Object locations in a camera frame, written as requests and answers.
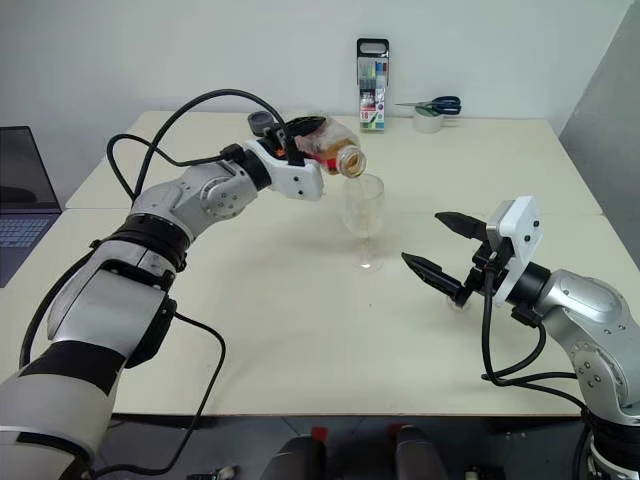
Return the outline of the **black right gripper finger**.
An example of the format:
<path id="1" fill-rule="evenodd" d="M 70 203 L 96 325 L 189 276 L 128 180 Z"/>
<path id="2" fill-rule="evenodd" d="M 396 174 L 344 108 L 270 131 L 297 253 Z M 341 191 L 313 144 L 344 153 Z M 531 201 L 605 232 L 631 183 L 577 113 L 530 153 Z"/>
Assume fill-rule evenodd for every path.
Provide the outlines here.
<path id="1" fill-rule="evenodd" d="M 463 286 L 459 280 L 444 273 L 441 266 L 430 260 L 406 252 L 401 253 L 401 258 L 424 283 L 443 293 L 451 300 L 455 301 L 462 291 Z"/>
<path id="2" fill-rule="evenodd" d="M 487 240 L 486 223 L 460 212 L 438 212 L 435 218 L 454 233 L 481 242 Z"/>

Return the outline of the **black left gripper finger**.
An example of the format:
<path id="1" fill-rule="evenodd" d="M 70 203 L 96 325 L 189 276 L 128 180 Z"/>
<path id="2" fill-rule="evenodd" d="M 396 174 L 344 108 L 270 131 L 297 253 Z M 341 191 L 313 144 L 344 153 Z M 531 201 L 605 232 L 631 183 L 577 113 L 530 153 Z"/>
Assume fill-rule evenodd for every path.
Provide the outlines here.
<path id="1" fill-rule="evenodd" d="M 286 122 L 289 137 L 307 136 L 320 129 L 326 122 L 325 116 L 308 115 L 293 118 Z"/>

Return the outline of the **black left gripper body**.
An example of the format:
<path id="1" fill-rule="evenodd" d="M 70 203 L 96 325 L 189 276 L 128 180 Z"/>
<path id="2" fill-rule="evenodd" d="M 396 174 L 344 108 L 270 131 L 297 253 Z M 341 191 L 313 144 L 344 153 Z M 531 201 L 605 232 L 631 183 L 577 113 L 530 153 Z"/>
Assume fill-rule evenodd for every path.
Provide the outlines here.
<path id="1" fill-rule="evenodd" d="M 290 166 L 304 166 L 304 155 L 294 138 L 279 126 L 267 127 L 263 131 L 262 146 L 274 158 Z"/>

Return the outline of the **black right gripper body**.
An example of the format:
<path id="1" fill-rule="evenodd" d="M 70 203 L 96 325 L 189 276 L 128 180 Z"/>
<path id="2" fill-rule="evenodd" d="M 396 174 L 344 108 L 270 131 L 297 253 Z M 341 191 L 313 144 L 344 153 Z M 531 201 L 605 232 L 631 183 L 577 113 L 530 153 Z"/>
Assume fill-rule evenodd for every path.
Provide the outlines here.
<path id="1" fill-rule="evenodd" d="M 509 272 L 507 264 L 513 255 L 514 249 L 509 239 L 503 239 L 496 250 L 492 249 L 488 241 L 483 242 L 473 255 L 473 266 L 455 295 L 455 305 L 464 306 L 472 293 L 485 295 L 488 272 L 493 273 L 491 294 L 495 296 Z"/>

